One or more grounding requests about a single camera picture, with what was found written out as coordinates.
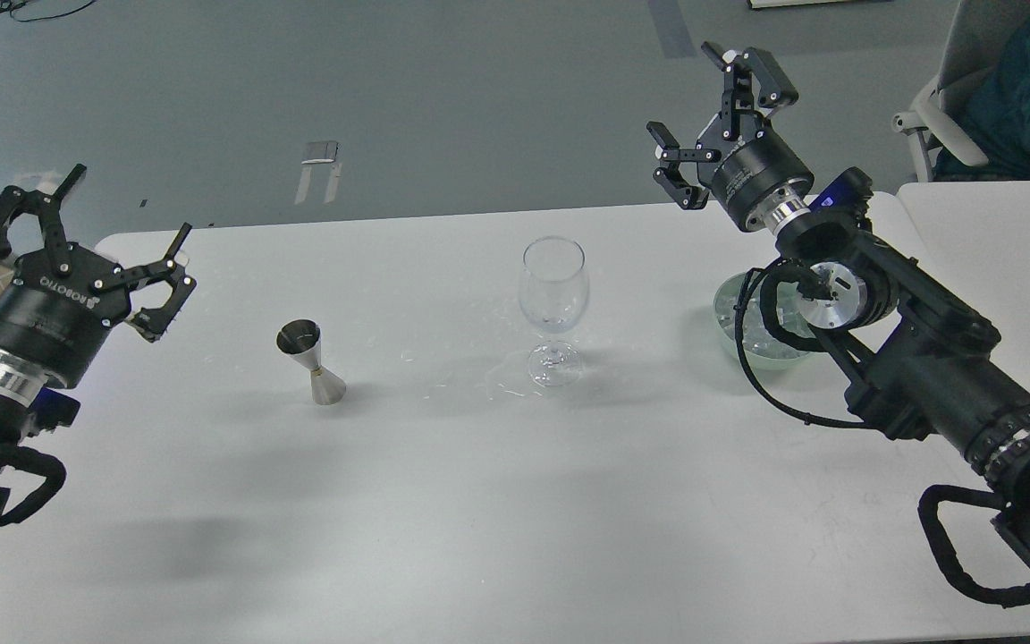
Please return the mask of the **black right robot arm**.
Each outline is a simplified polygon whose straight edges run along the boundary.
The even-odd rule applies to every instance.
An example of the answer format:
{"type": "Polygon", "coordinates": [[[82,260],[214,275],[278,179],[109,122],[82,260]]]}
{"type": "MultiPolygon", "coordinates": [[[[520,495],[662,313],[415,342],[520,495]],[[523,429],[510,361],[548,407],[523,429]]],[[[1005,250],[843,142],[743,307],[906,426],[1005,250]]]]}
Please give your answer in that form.
{"type": "Polygon", "coordinates": [[[928,487],[921,529],[949,585],[976,602],[1030,605],[1030,582],[982,586],[962,568],[941,526],[941,503],[993,510],[992,526],[1030,570],[1030,393],[991,362],[1001,335],[960,298],[879,236],[867,216],[869,175],[850,167],[816,199],[813,173],[772,130],[772,114],[798,99],[772,53],[723,52],[703,42],[723,74],[721,105],[684,147],[650,122],[655,183],[683,209],[715,199],[741,232],[769,231],[778,258],[749,270],[739,291],[735,344],[749,299],[776,341],[830,355],[848,379],[852,420],[781,404],[809,425],[876,429],[891,440],[943,436],[985,490],[928,487]]]}

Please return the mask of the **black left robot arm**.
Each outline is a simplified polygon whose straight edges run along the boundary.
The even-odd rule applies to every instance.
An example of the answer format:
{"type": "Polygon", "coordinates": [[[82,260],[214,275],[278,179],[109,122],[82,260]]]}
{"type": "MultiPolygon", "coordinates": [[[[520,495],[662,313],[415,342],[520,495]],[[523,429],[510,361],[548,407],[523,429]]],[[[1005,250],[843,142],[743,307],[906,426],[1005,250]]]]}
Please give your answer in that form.
{"type": "Polygon", "coordinates": [[[75,165],[53,192],[0,194],[0,265],[12,270],[0,294],[0,529],[26,521],[63,488],[64,464],[24,443],[74,422],[80,403],[68,391],[111,331],[126,323],[160,341],[197,285],[177,258],[188,224],[146,265],[123,267],[69,240],[61,208],[85,171],[75,165]]]}

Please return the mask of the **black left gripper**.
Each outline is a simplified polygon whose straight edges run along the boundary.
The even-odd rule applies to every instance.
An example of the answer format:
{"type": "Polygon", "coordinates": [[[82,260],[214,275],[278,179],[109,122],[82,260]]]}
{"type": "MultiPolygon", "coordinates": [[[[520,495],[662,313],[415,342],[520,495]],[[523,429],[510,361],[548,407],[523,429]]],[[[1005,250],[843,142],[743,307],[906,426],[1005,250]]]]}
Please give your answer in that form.
{"type": "Polygon", "coordinates": [[[53,194],[21,187],[0,192],[0,265],[13,256],[9,229],[20,216],[38,218],[45,249],[21,256],[0,294],[0,352],[40,367],[52,388],[78,386],[115,323],[134,327],[149,343],[160,341],[197,286],[179,258],[192,231],[188,223],[163,257],[148,264],[122,268],[85,246],[70,248],[61,207],[88,170],[74,165],[53,194]],[[58,275],[55,269],[71,273],[58,275]],[[135,309],[132,294],[160,284],[169,289],[166,301],[135,309]]]}

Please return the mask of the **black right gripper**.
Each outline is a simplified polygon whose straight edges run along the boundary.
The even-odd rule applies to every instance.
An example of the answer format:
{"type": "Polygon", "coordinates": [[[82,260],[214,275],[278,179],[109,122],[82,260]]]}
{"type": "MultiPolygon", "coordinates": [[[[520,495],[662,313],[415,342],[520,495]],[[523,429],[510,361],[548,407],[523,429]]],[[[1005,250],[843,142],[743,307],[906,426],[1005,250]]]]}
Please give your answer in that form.
{"type": "Polygon", "coordinates": [[[665,123],[647,122],[657,147],[653,179],[682,209],[703,209],[711,194],[741,232],[759,231],[762,201],[778,189],[801,199],[814,187],[814,173],[770,121],[798,101],[798,91],[768,50],[722,50],[703,41],[702,52],[723,76],[718,114],[703,127],[702,144],[692,149],[683,148],[665,123]],[[705,164],[703,187],[684,178],[683,164],[705,164]]]}

